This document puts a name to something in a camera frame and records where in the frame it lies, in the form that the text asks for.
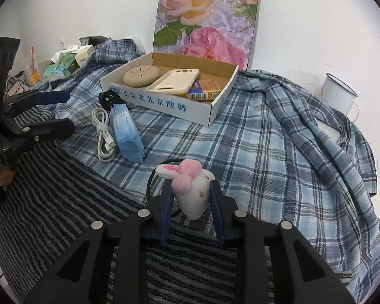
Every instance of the mug handle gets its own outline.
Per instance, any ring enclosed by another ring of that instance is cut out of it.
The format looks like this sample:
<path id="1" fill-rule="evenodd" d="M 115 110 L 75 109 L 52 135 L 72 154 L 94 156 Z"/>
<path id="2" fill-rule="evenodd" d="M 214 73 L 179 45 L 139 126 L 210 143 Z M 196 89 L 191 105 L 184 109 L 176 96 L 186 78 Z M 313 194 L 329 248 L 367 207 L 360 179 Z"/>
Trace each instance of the mug handle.
<path id="1" fill-rule="evenodd" d="M 353 102 L 353 104 L 355 104 L 357 107 L 357 115 L 356 115 L 355 119 L 352 121 L 352 122 L 355 122 L 360 115 L 360 107 L 355 102 Z"/>

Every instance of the white plush toy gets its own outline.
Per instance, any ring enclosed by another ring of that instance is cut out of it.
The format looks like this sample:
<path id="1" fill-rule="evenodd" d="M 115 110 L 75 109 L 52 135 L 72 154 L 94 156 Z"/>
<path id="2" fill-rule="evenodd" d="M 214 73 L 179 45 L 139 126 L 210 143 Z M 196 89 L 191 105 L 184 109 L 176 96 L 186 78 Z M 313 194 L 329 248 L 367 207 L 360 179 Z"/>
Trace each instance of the white plush toy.
<path id="1" fill-rule="evenodd" d="M 179 166 L 160 164 L 156 167 L 160 177 L 173 179 L 172 190 L 181 211 L 190 219 L 199 219 L 210 200 L 210 181 L 213 173 L 203 169 L 196 160 L 184 160 Z"/>

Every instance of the screw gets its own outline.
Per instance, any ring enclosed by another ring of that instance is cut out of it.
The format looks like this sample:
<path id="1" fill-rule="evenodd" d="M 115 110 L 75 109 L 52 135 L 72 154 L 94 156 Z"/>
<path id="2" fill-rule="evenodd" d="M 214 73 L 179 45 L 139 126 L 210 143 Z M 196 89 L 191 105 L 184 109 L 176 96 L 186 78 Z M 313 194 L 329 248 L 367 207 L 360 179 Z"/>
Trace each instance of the screw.
<path id="1" fill-rule="evenodd" d="M 247 212 L 245 210 L 235 210 L 235 216 L 239 218 L 244 218 L 247 216 Z"/>
<path id="2" fill-rule="evenodd" d="M 280 223 L 280 226 L 285 229 L 285 230 L 291 230 L 292 229 L 292 224 L 288 220 L 283 220 Z"/>
<path id="3" fill-rule="evenodd" d="M 100 221 L 100 220 L 96 220 L 95 222 L 91 223 L 91 228 L 92 229 L 98 230 L 98 229 L 100 229 L 102 227 L 103 227 L 103 222 Z"/>
<path id="4" fill-rule="evenodd" d="M 139 217 L 148 217 L 151 214 L 151 212 L 148 209 L 141 209 L 138 211 Z"/>

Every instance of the floral painting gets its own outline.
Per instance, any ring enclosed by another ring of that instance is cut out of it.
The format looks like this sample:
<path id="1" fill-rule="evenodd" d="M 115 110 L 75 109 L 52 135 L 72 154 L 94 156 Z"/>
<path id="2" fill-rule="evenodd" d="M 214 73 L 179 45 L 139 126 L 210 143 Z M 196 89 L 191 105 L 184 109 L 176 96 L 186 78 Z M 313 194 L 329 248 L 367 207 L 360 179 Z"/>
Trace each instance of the floral painting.
<path id="1" fill-rule="evenodd" d="M 153 51 L 247 68 L 258 0 L 159 0 Z"/>

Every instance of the white cardboard box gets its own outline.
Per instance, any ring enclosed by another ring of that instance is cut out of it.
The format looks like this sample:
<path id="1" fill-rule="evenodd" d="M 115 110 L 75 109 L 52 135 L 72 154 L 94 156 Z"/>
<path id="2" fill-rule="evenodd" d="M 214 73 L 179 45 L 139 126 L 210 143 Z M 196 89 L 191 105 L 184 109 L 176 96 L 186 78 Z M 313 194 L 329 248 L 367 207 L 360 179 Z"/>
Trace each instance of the white cardboard box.
<path id="1" fill-rule="evenodd" d="M 77 54 L 74 57 L 79 67 L 88 60 L 89 56 L 94 52 L 94 47 L 92 45 L 80 47 L 77 50 Z"/>
<path id="2" fill-rule="evenodd" d="M 198 68 L 201 79 L 217 79 L 224 87 L 213 102 L 194 102 L 186 98 L 153 93 L 146 87 L 124 84 L 123 77 L 131 68 L 156 65 L 161 74 L 175 68 Z M 115 90 L 126 102 L 163 112 L 177 118 L 209 127 L 231 91 L 238 66 L 193 56 L 152 52 L 133 60 L 100 79 L 103 91 Z"/>

